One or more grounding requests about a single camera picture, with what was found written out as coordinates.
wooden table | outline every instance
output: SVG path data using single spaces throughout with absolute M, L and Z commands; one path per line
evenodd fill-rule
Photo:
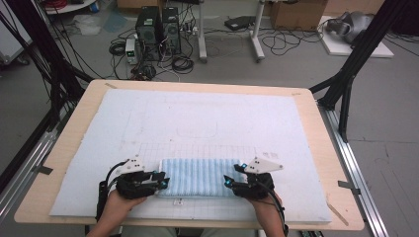
M 338 187 L 338 181 L 346 182 L 347 179 L 316 102 L 309 90 L 301 88 L 115 80 L 94 80 L 90 83 L 83 98 L 80 100 L 80 103 L 44 163 L 46 167 L 53 169 L 53 172 L 49 175 L 38 174 L 15 214 L 15 220 L 17 222 L 67 224 L 96 223 L 96 220 L 93 217 L 49 216 L 49 212 L 59 192 L 66 169 L 77 152 L 82 137 L 92 118 L 101 105 L 103 96 L 108 90 L 117 88 L 149 91 L 217 92 L 293 97 L 327 199 L 327 204 L 331 210 L 332 222 L 322 225 L 290 225 L 290 228 L 298 230 L 361 230 L 364 228 L 363 218 L 351 190 Z M 257 222 L 176 219 L 158 221 L 155 219 L 127 219 L 125 224 L 202 228 L 260 228 Z

concrete floor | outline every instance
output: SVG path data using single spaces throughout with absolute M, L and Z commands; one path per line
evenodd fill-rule
M 103 26 L 109 26 L 111 16 L 118 17 L 112 6 L 111 3 L 110 7 L 96 14 Z M 67 21 L 76 14 L 90 13 L 81 10 L 61 17 Z M 206 26 L 225 29 L 223 20 L 207 21 Z M 97 36 L 74 35 L 70 38 L 85 61 L 104 77 L 112 74 L 112 56 L 108 52 L 110 41 L 134 26 L 134 21 L 117 22 L 117 27 L 120 27 L 117 30 L 114 26 L 111 31 L 102 29 Z M 265 19 L 263 24 L 268 28 L 269 20 Z M 395 41 L 419 53 L 419 44 L 399 39 Z M 370 58 L 358 74 L 352 93 L 348 138 L 389 236 L 419 236 L 419 126 L 416 125 L 419 120 L 419 60 L 418 56 L 397 45 L 386 40 L 383 42 L 394 57 Z M 303 41 L 283 56 L 276 56 L 263 46 L 266 59 L 256 63 L 253 46 L 247 36 L 218 33 L 207 35 L 209 62 L 203 64 L 198 60 L 196 39 L 192 39 L 191 43 L 194 46 L 194 70 L 180 75 L 180 78 L 162 73 L 154 80 L 309 88 L 336 74 L 347 59 L 346 56 L 328 55 L 321 42 Z M 128 69 L 123 60 L 117 71 L 121 77 L 127 77 Z M 86 72 L 97 77 L 89 69 Z M 14 63 L 2 68 L 0 92 L 2 172 L 41 121 L 49 103 L 41 76 L 33 63 L 29 66 Z M 314 97 L 318 99 L 323 94 L 319 92 Z M 3 216 L 0 236 L 84 234 L 83 226 L 16 223 L 13 215 L 18 205 L 19 200 Z M 325 236 L 369 236 L 367 228 L 361 232 L 323 233 Z M 298 234 L 293 231 L 290 236 Z

hand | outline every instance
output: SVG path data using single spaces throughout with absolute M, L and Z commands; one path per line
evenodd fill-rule
M 126 199 L 113 190 L 108 196 L 104 212 L 95 227 L 89 232 L 88 237 L 109 236 L 126 219 L 130 210 L 144 202 L 146 197 Z
M 280 204 L 283 204 L 281 198 L 275 194 Z M 274 205 L 274 201 L 271 197 L 265 197 L 263 199 L 248 199 L 255 208 L 256 217 L 258 218 L 259 224 L 264 229 L 267 237 L 285 237 L 283 230 L 282 220 L 277 208 Z

blue striped cloth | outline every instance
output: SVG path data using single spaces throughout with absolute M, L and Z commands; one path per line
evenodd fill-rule
M 234 170 L 238 159 L 164 159 L 161 171 L 170 178 L 169 187 L 158 195 L 162 198 L 234 197 L 224 185 L 224 175 L 237 182 L 244 177 Z

cardboard box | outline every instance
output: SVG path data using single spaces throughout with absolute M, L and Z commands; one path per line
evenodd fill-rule
M 279 30 L 316 31 L 327 2 L 328 0 L 300 0 L 295 4 L 277 2 L 272 7 L 272 27 Z
M 118 8 L 140 9 L 143 6 L 163 6 L 163 0 L 117 0 Z
M 341 16 L 345 12 L 376 14 L 384 0 L 331 0 L 324 10 L 324 16 Z

